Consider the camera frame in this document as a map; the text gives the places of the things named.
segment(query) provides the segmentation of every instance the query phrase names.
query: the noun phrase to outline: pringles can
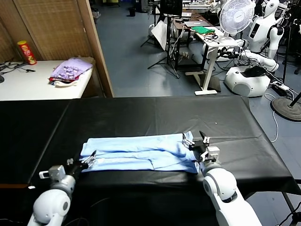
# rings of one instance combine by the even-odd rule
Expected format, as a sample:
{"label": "pringles can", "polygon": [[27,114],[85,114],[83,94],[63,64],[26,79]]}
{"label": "pringles can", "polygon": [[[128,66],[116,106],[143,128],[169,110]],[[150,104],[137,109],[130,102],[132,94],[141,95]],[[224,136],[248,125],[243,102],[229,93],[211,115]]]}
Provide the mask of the pringles can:
{"label": "pringles can", "polygon": [[20,49],[22,50],[24,56],[26,57],[28,64],[35,65],[37,63],[37,61],[34,58],[34,55],[33,55],[32,51],[30,50],[29,45],[27,44],[27,41],[25,41],[25,40],[19,41],[17,44],[20,47]]}

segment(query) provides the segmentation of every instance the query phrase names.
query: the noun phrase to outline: folded towel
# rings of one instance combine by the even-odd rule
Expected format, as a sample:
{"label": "folded towel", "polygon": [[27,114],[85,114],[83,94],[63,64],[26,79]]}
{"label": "folded towel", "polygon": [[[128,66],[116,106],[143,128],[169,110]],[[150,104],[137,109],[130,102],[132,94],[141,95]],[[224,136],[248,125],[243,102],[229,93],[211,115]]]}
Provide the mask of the folded towel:
{"label": "folded towel", "polygon": [[[192,140],[191,132],[186,134]],[[198,173],[192,151],[182,143],[183,134],[144,137],[90,138],[83,145],[81,159],[96,150],[95,163],[85,171],[159,170]]]}

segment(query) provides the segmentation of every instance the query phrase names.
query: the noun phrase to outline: white robot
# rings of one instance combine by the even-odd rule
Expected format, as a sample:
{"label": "white robot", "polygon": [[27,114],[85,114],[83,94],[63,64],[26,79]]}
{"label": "white robot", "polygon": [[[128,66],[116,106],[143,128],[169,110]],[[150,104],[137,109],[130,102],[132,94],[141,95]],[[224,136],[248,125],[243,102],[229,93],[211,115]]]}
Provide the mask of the white robot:
{"label": "white robot", "polygon": [[[255,60],[256,63],[269,72],[274,72],[279,65],[274,60],[278,50],[279,41],[284,34],[283,27],[278,24],[283,18],[275,19],[275,12],[279,0],[269,0],[262,4],[264,16],[255,16],[251,30],[248,34],[246,45],[248,50],[243,50],[240,58],[245,61]],[[268,57],[260,55],[266,42],[270,40]],[[227,72],[224,83],[234,93],[245,97],[262,96],[269,86],[270,79],[263,70],[252,69],[253,66],[232,67]]]}
{"label": "white robot", "polygon": [[283,18],[275,19],[279,0],[269,0],[262,6],[264,16],[256,16],[248,35],[249,50],[253,53],[260,53],[263,45],[270,39],[268,58],[274,59],[284,33],[283,27],[278,26]]}

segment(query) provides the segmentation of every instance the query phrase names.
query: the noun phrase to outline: white table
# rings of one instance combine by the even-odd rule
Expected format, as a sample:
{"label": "white table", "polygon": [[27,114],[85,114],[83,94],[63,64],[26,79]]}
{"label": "white table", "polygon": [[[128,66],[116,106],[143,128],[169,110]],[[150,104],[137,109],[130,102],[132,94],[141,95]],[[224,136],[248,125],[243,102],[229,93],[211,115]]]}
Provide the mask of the white table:
{"label": "white table", "polygon": [[3,75],[4,82],[0,83],[0,101],[4,100],[51,100],[81,98],[90,78],[93,68],[79,77],[77,86],[57,88],[49,84],[53,69],[63,60],[38,61],[35,65],[22,66],[35,72],[27,73],[15,69]]}
{"label": "white table", "polygon": [[216,27],[206,27],[206,28],[214,29],[215,34],[218,35],[219,37],[215,41],[210,41],[210,40],[205,38],[205,35],[196,33],[197,36],[209,47],[208,58],[209,58],[210,63],[209,63],[209,67],[208,67],[208,70],[207,70],[207,73],[206,73],[206,76],[205,76],[203,86],[201,86],[200,78],[198,76],[200,74],[200,72],[185,73],[185,75],[193,75],[195,77],[195,79],[197,80],[199,86],[201,87],[202,90],[194,92],[195,95],[197,95],[197,96],[217,94],[216,90],[208,90],[208,84],[210,82],[210,78],[211,78],[212,71],[213,71],[213,68],[214,68],[215,60],[218,56],[218,54],[217,54],[218,48],[219,47],[224,47],[224,46],[227,46],[227,47],[238,46],[234,39],[232,39],[230,37],[224,37],[223,32],[218,30]]}

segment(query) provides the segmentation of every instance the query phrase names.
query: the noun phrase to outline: white paper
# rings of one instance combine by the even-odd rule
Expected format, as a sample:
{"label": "white paper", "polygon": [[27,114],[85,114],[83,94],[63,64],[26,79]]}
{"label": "white paper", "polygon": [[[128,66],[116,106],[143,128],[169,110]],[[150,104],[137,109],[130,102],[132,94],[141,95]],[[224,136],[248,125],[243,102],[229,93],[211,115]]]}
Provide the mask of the white paper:
{"label": "white paper", "polygon": [[157,25],[152,29],[152,34],[160,43],[163,50],[166,48],[166,33],[167,33],[167,24],[165,24],[162,20],[157,23]]}

